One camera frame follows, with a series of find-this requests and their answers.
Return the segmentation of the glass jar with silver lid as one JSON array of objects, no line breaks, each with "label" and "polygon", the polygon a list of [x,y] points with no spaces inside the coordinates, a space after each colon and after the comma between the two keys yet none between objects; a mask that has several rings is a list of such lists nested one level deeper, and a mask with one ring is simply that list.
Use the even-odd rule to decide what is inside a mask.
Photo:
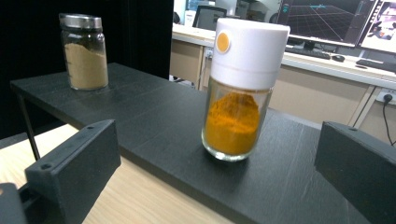
[{"label": "glass jar with silver lid", "polygon": [[82,91],[104,88],[108,75],[102,19],[60,13],[59,21],[70,87]]}]

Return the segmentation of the black shelf rack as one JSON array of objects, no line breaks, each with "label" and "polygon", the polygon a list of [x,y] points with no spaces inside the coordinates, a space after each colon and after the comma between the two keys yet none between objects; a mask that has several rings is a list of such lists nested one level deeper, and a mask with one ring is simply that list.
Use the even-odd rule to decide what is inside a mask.
[{"label": "black shelf rack", "polygon": [[204,92],[117,63],[108,72],[99,91],[71,89],[64,73],[10,87],[78,129],[114,119],[123,157],[231,221],[370,224],[316,171],[316,123],[269,109],[253,153],[220,161],[202,145]]}]

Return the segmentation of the black curtain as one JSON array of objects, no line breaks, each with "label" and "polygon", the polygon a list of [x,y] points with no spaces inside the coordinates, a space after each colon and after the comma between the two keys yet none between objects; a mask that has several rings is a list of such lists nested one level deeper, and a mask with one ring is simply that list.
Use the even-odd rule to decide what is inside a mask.
[{"label": "black curtain", "polygon": [[58,15],[102,19],[106,56],[166,78],[174,0],[0,0],[0,140],[26,131],[14,79],[63,72]]}]

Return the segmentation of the glass jar with white lid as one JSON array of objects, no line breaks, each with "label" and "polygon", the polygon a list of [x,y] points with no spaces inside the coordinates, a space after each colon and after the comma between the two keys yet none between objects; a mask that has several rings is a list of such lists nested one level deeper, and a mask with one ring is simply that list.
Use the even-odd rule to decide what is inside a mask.
[{"label": "glass jar with white lid", "polygon": [[202,128],[215,158],[241,161],[254,150],[289,33],[286,25],[218,20]]}]

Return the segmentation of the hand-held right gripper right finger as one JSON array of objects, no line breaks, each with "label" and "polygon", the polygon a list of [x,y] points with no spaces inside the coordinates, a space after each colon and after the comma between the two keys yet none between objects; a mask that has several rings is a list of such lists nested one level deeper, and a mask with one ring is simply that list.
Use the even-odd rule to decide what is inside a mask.
[{"label": "hand-held right gripper right finger", "polygon": [[372,224],[396,224],[396,148],[359,129],[322,123],[315,167]]}]

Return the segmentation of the black keyboard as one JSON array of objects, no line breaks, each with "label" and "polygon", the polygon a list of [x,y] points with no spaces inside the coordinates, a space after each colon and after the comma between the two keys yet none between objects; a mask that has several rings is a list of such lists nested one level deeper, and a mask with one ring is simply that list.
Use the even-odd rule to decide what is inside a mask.
[{"label": "black keyboard", "polygon": [[375,69],[385,70],[396,74],[396,63],[374,62],[370,60],[360,59],[356,61],[356,64],[375,68]]},{"label": "black keyboard", "polygon": [[299,55],[320,58],[320,59],[325,59],[325,60],[331,59],[331,55],[328,53],[324,53],[321,51],[313,51],[313,50],[308,50],[308,49],[297,49],[297,48],[285,47],[285,52],[295,53],[295,54],[299,54]]}]

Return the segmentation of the large dark monitor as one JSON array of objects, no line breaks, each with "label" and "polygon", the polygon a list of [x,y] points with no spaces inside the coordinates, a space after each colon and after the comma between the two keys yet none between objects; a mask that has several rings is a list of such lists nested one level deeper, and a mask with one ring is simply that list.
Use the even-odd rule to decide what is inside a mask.
[{"label": "large dark monitor", "polygon": [[282,0],[276,23],[290,28],[289,40],[354,48],[378,0]]}]

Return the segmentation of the white wall power socket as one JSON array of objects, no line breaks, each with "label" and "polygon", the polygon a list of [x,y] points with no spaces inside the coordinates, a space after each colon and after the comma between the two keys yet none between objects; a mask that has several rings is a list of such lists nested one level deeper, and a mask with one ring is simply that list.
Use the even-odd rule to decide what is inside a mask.
[{"label": "white wall power socket", "polygon": [[380,93],[377,95],[376,100],[378,102],[384,103],[386,99],[386,95],[390,95],[392,99],[389,101],[390,105],[396,105],[396,91],[391,89],[383,88]]}]

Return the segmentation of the beige desk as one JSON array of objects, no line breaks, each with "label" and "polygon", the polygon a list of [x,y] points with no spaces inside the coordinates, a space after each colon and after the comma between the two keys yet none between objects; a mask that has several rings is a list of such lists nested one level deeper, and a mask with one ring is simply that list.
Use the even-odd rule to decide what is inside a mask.
[{"label": "beige desk", "polygon": [[[193,83],[199,91],[208,85],[212,61],[205,56],[215,33],[175,24],[172,31],[170,74]],[[396,91],[396,75],[372,68],[359,68],[347,56],[342,62],[284,55],[270,106],[315,123],[336,121],[396,145],[396,105],[380,91]]]}]

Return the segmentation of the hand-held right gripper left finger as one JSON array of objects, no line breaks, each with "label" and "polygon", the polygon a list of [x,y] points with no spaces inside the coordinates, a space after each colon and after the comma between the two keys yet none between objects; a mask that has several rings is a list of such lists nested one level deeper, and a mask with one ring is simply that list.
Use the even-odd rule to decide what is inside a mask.
[{"label": "hand-held right gripper left finger", "polygon": [[120,166],[116,122],[88,125],[25,169],[29,224],[81,224]]}]

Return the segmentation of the small black monitor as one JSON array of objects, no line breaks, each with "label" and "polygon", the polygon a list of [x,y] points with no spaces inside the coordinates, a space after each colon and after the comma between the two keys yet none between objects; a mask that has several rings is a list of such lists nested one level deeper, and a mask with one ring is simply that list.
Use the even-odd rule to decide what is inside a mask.
[{"label": "small black monitor", "polygon": [[192,26],[194,28],[215,31],[217,27],[217,20],[219,18],[224,18],[226,14],[227,10],[225,8],[198,6]]}]

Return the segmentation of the bright monitor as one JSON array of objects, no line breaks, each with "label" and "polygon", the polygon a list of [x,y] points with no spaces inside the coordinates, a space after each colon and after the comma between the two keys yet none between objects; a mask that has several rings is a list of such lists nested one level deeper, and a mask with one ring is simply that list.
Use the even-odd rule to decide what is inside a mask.
[{"label": "bright monitor", "polygon": [[376,1],[359,46],[396,54],[396,0]]}]

